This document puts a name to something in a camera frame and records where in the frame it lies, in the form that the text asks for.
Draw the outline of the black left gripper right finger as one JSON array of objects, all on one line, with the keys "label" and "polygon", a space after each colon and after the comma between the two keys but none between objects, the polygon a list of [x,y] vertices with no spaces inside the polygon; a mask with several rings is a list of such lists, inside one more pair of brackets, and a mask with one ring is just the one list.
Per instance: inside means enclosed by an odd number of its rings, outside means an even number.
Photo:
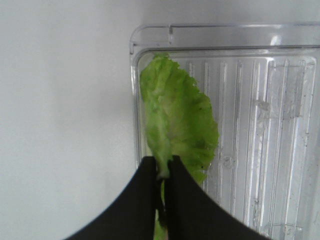
[{"label": "black left gripper right finger", "polygon": [[170,240],[264,240],[265,236],[232,217],[194,181],[179,156],[168,163],[164,182]]}]

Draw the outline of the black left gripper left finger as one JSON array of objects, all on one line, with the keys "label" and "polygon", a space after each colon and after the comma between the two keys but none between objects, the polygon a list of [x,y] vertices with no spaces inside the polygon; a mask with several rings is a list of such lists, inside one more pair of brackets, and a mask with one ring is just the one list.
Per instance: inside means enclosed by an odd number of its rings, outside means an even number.
[{"label": "black left gripper left finger", "polygon": [[98,217],[68,240],[152,240],[156,214],[156,160],[145,156],[135,174]]}]

